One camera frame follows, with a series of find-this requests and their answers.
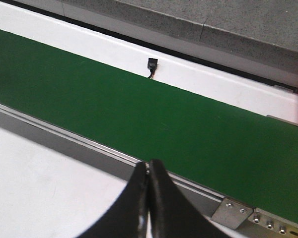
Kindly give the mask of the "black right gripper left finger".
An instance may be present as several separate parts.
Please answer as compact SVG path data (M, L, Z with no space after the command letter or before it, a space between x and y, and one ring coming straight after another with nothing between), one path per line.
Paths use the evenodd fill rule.
M80 238L145 238L147 236L147 168L135 169L116 201Z

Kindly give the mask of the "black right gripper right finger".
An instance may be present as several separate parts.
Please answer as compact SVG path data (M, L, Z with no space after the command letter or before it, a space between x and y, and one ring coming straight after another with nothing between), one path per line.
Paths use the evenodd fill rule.
M149 162L149 211L154 238L227 238L189 202L162 161Z

